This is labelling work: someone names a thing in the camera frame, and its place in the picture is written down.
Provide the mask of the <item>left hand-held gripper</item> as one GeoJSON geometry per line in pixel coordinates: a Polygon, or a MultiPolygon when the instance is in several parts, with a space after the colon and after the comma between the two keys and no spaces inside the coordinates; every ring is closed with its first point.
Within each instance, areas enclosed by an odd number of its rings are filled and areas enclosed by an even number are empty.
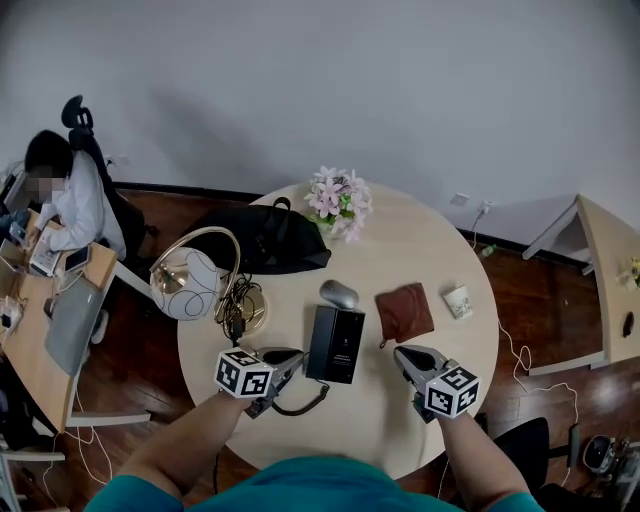
{"type": "Polygon", "coordinates": [[[252,419],[270,407],[269,397],[280,394],[304,361],[303,352],[290,347],[263,347],[256,356],[241,348],[223,350],[214,371],[214,382],[222,391],[251,400],[245,413],[252,419]]]}

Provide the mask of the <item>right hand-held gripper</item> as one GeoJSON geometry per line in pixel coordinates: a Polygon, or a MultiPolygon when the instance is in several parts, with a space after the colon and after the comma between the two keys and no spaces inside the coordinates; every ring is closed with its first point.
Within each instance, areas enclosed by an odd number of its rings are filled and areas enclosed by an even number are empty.
{"type": "Polygon", "coordinates": [[[448,364],[438,350],[401,345],[394,349],[393,357],[405,379],[416,388],[413,407],[426,423],[435,415],[454,419],[477,402],[480,378],[466,368],[456,366],[428,377],[428,371],[442,370],[448,364]]]}

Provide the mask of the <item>black rectangular box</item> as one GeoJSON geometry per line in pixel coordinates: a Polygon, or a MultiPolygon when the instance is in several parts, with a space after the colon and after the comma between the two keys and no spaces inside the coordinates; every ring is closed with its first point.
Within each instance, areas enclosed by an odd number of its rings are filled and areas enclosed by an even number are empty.
{"type": "Polygon", "coordinates": [[[353,382],[365,313],[318,305],[305,376],[339,384],[353,382]]]}

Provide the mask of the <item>person's right forearm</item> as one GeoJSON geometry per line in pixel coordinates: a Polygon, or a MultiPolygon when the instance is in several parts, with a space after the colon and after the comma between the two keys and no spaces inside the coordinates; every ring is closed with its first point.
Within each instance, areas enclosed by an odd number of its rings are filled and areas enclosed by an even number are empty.
{"type": "Polygon", "coordinates": [[[459,493],[469,512],[487,512],[508,496],[529,493],[517,467],[473,417],[437,416],[459,493]]]}

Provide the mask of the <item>person's left forearm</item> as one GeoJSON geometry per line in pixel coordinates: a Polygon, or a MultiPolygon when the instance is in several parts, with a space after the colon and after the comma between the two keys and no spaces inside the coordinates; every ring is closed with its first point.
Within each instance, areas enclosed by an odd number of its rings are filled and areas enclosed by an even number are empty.
{"type": "Polygon", "coordinates": [[[120,473],[145,480],[175,498],[186,496],[233,434],[250,405],[222,391],[164,426],[124,463],[120,473]]]}

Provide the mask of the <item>brown leather pouch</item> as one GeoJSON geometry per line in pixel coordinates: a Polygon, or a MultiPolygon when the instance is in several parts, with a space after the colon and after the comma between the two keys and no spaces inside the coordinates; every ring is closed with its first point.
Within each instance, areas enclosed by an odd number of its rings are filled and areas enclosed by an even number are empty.
{"type": "Polygon", "coordinates": [[[421,283],[403,285],[393,291],[378,294],[375,304],[382,329],[380,349],[384,348],[388,341],[402,344],[435,329],[421,283]]]}

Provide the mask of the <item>white paper cup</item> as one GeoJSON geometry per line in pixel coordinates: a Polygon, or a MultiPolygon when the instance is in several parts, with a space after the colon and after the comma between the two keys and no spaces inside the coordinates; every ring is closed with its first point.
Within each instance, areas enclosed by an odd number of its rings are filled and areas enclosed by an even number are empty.
{"type": "Polygon", "coordinates": [[[474,309],[466,285],[451,289],[442,297],[456,320],[467,318],[473,314],[474,309]]]}

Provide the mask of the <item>grey computer mouse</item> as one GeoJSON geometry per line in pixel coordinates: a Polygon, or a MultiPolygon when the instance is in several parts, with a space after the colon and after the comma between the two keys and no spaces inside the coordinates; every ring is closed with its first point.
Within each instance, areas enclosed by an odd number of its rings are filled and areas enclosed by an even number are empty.
{"type": "Polygon", "coordinates": [[[337,280],[325,281],[319,289],[320,296],[337,308],[354,310],[359,303],[358,293],[337,280]]]}

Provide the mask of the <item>black bag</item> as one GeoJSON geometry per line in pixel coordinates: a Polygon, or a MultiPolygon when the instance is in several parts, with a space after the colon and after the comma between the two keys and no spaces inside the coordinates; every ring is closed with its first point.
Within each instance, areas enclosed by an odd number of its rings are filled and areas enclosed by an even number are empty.
{"type": "Polygon", "coordinates": [[[318,227],[291,209],[285,197],[271,205],[214,209],[196,220],[186,233],[218,226],[230,230],[241,250],[239,270],[254,275],[283,275],[327,266],[331,251],[318,227]]]}

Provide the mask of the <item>white globe desk lamp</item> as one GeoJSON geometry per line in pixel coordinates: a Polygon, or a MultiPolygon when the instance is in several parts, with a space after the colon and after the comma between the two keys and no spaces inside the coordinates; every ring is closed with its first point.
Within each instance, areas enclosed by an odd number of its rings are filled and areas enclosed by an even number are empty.
{"type": "Polygon", "coordinates": [[[210,226],[182,236],[150,268],[152,299],[167,316],[192,321],[212,316],[236,346],[241,337],[256,332],[266,320],[262,288],[240,272],[241,250],[234,234],[210,226]],[[219,269],[204,252],[189,244],[208,234],[225,236],[234,250],[229,271],[219,269]]]}

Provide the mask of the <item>person's teal shirt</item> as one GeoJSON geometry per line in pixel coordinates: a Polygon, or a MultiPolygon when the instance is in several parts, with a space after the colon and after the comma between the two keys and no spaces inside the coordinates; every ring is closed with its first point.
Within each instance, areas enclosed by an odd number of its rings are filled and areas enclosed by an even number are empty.
{"type": "Polygon", "coordinates": [[[383,471],[340,457],[275,463],[190,508],[153,484],[114,477],[84,512],[463,512],[430,495],[403,490],[383,471]]]}

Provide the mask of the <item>pink flower bouquet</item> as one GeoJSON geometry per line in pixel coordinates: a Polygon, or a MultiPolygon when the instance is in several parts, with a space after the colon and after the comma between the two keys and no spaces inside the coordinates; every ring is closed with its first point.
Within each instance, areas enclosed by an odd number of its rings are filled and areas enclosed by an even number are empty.
{"type": "Polygon", "coordinates": [[[312,212],[308,219],[327,236],[346,243],[360,238],[373,212],[372,193],[354,170],[321,166],[313,175],[303,201],[312,212]]]}

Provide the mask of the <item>grey floor device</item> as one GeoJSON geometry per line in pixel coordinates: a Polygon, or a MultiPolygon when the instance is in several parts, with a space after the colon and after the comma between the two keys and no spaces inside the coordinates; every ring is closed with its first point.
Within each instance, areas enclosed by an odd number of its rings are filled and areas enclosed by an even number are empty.
{"type": "Polygon", "coordinates": [[[624,511],[640,491],[640,441],[603,435],[589,440],[582,462],[604,486],[604,494],[624,511]]]}

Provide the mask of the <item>small wooden desk white legs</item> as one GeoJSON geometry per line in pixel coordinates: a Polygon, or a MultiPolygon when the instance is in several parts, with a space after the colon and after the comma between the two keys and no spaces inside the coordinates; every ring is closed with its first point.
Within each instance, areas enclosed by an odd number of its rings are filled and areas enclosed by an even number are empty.
{"type": "Polygon", "coordinates": [[[592,369],[640,357],[640,289],[627,290],[616,277],[640,258],[640,232],[619,217],[578,194],[573,203],[552,222],[522,253],[528,260],[551,242],[577,217],[585,233],[590,262],[585,275],[595,275],[602,324],[602,349],[551,365],[531,367],[528,374],[539,376],[588,366],[592,369]],[[628,338],[622,337],[626,314],[633,311],[635,324],[628,338]]]}

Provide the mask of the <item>grey laptop sleeve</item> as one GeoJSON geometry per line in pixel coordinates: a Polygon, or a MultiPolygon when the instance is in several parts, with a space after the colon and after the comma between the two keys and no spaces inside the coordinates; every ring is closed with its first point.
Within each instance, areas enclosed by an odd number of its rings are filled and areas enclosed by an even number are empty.
{"type": "Polygon", "coordinates": [[[55,299],[53,318],[45,338],[49,356],[67,375],[74,377],[82,363],[85,350],[101,307],[102,293],[84,277],[52,297],[55,299]]]}

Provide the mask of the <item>black headrest office chair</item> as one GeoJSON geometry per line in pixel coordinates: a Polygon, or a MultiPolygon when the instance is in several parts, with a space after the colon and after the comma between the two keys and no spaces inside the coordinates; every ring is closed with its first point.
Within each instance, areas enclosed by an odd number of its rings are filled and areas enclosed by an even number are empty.
{"type": "Polygon", "coordinates": [[[82,105],[83,96],[72,97],[65,104],[61,113],[62,124],[69,129],[68,140],[76,150],[83,150],[91,156],[97,166],[104,192],[111,205],[116,220],[123,230],[126,246],[124,265],[134,269],[142,260],[139,250],[147,235],[156,238],[158,229],[145,222],[140,209],[124,198],[115,188],[108,174],[101,148],[94,137],[93,117],[88,108],[82,105]]]}

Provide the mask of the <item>yellow flower pot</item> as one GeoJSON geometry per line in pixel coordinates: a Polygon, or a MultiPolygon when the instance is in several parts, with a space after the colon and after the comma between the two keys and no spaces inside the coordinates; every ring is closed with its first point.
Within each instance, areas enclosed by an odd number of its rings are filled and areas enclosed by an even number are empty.
{"type": "Polygon", "coordinates": [[[632,258],[630,265],[616,277],[616,282],[629,291],[640,289],[640,258],[632,258]]]}

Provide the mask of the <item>smartphone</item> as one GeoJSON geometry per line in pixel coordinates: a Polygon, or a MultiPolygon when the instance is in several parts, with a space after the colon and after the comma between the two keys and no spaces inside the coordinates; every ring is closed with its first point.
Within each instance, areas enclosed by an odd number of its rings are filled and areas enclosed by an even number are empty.
{"type": "Polygon", "coordinates": [[[84,268],[90,261],[90,247],[85,246],[66,255],[63,270],[65,273],[71,273],[84,268]]]}

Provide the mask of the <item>long wooden desk white legs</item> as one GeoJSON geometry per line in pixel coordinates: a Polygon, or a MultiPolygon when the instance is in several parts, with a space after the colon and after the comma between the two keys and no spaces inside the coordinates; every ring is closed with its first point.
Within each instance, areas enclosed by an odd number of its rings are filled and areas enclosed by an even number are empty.
{"type": "MultiPolygon", "coordinates": [[[[102,292],[102,299],[114,278],[120,279],[143,297],[152,299],[149,284],[117,261],[114,251],[93,243],[90,252],[91,259],[84,277],[102,292]]],[[[25,299],[26,303],[22,319],[12,334],[4,335],[2,347],[35,404],[58,432],[63,432],[66,428],[117,426],[149,421],[151,414],[147,411],[73,411],[80,370],[74,376],[66,374],[45,348],[49,320],[43,306],[54,290],[53,279],[27,273],[18,277],[10,292],[11,297],[18,301],[25,299]]]]}

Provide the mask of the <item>silver laptop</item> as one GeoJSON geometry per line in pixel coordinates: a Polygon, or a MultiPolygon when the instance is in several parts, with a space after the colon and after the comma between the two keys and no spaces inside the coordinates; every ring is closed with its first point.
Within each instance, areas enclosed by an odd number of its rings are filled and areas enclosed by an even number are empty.
{"type": "Polygon", "coordinates": [[[49,247],[49,239],[54,232],[56,229],[50,226],[42,230],[29,259],[29,269],[48,278],[54,276],[61,257],[59,251],[52,251],[49,247]]]}

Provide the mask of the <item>white power strip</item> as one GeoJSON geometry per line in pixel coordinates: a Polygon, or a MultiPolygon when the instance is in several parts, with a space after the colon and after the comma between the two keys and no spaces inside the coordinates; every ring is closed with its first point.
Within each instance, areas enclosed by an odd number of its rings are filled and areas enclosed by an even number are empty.
{"type": "Polygon", "coordinates": [[[0,299],[0,324],[10,334],[22,318],[22,305],[9,296],[0,299]]]}

